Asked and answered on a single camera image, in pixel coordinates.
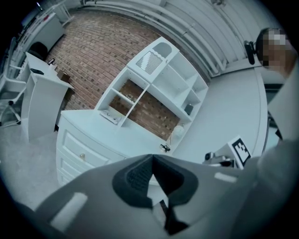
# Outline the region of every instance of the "cable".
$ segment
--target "cable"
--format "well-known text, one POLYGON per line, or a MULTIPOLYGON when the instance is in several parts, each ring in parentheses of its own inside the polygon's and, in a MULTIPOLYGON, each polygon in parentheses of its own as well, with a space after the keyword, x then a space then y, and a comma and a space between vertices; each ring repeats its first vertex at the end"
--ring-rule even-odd
POLYGON ((10 124, 10 125, 0 126, 0 128, 6 128, 6 127, 9 127, 9 126, 13 126, 13 125, 15 125, 15 124, 17 124, 17 123, 19 123, 19 122, 20 122, 20 120, 17 121, 17 122, 15 122, 15 123, 12 123, 12 124, 10 124))

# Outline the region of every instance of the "gray robot arm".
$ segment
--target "gray robot arm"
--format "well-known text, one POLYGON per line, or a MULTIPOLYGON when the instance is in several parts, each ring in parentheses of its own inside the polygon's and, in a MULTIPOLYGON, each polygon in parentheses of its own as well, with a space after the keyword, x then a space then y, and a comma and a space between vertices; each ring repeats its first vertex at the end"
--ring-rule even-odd
POLYGON ((36 213, 50 224, 61 218, 67 225, 61 231, 71 238, 240 238, 287 200, 297 182, 298 149, 298 142, 284 142, 248 160, 244 170, 143 155, 85 172, 36 213), (169 199, 164 227, 146 197, 153 174, 169 199), (64 212, 78 193, 84 203, 64 212))

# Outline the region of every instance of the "drawer knob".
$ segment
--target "drawer knob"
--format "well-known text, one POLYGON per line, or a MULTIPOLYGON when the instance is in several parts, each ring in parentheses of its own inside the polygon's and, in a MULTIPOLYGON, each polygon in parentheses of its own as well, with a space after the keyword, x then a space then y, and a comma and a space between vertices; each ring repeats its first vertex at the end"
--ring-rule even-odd
POLYGON ((80 154, 80 159, 84 160, 85 161, 85 154, 80 154))

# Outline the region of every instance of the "white cabinet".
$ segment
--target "white cabinet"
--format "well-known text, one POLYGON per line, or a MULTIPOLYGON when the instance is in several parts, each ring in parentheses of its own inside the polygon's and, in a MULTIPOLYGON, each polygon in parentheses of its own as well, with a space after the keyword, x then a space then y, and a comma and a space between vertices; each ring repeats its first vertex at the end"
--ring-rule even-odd
POLYGON ((61 185, 85 171, 125 159, 95 142, 62 116, 57 138, 56 165, 61 185))

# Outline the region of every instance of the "white wall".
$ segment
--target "white wall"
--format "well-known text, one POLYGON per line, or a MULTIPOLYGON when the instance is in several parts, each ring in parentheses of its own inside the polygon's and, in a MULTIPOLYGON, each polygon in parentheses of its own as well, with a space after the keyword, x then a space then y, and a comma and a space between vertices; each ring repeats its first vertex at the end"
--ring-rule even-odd
MULTIPOLYGON (((182 25, 165 13, 153 10, 153 8, 151 9, 153 12, 170 20, 170 22, 175 24, 176 28, 166 23, 164 23, 164 27, 161 27, 150 20, 119 9, 100 7, 100 9, 121 12, 135 17, 163 31, 180 44, 199 67, 205 68, 206 74, 208 71, 211 71, 209 75, 212 77, 215 76, 215 73, 211 70, 207 59, 211 60, 215 67, 218 67, 217 65, 219 64, 217 64, 215 57, 212 56, 211 51, 204 46, 203 41, 208 43, 221 62, 227 61, 228 67, 233 65, 233 71, 241 70, 252 67, 249 62, 242 61, 247 58, 243 46, 244 40, 255 41, 260 30, 265 27, 280 27, 275 17, 259 0, 225 0, 226 4, 224 6, 214 6, 211 0, 106 0, 104 2, 125 3, 131 6, 141 7, 142 9, 151 9, 150 7, 139 4, 140 2, 150 2, 175 14, 175 16, 187 23, 188 27, 182 25), (178 28, 183 29, 185 33, 182 34, 178 28), (200 34, 203 40, 200 40, 191 33, 190 29, 194 29, 200 34), (175 34, 170 31, 180 36, 185 42, 178 39, 175 34), (186 38, 187 35, 195 41, 197 46, 186 38), (199 49, 202 49, 207 56, 204 57, 199 49)), ((76 5, 80 5, 79 0, 67 0, 66 2, 68 8, 75 7, 76 5)))

